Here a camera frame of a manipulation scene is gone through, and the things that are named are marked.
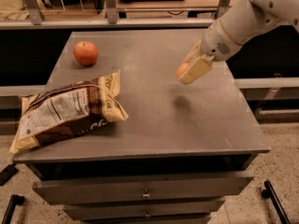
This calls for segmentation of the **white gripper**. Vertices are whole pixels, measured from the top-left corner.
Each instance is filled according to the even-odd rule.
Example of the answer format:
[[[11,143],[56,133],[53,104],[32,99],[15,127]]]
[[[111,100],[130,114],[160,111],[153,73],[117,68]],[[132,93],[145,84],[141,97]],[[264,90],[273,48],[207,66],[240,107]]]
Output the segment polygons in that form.
[[[188,67],[177,80],[183,85],[192,84],[211,70],[213,57],[217,62],[227,61],[241,48],[222,28],[221,20],[217,19],[205,30],[201,42],[198,41],[184,58],[182,63]]]

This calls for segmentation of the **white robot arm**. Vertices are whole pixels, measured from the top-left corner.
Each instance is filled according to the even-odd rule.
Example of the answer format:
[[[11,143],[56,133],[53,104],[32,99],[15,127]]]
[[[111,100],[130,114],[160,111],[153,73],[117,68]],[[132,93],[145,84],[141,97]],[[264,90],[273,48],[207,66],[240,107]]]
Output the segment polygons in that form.
[[[193,83],[214,62],[230,59],[253,37],[282,21],[298,26],[299,0],[239,0],[204,31],[177,70],[177,80],[183,85]]]

